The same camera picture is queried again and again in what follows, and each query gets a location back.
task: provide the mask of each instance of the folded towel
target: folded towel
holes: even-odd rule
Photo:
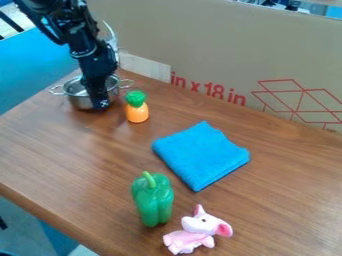
[[[206,121],[153,141],[152,149],[195,192],[249,161],[247,149]]]

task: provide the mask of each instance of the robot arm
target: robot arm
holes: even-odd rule
[[[97,38],[97,22],[85,0],[14,0],[19,9],[53,42],[68,44],[78,60],[94,109],[109,106],[106,79],[117,69],[113,49]]]

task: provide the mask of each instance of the stuffed animal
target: stuffed animal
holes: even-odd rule
[[[232,227],[221,219],[206,213],[202,205],[196,205],[193,217],[183,217],[184,230],[174,231],[163,236],[164,244],[174,254],[192,253],[198,246],[214,248],[213,235],[231,237]]]

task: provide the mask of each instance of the stainless steel pot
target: stainless steel pot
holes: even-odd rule
[[[49,92],[56,96],[68,96],[70,103],[78,109],[92,109],[93,105],[84,85],[81,83],[82,76],[77,76],[64,85],[57,85]],[[129,88],[133,84],[132,80],[120,80],[117,76],[111,75],[106,81],[109,103],[113,104],[119,94],[119,89]]]

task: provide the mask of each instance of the orange toy carrot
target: orange toy carrot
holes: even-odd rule
[[[142,123],[148,119],[149,111],[145,103],[146,94],[142,91],[130,91],[124,96],[127,105],[126,117],[132,123]]]

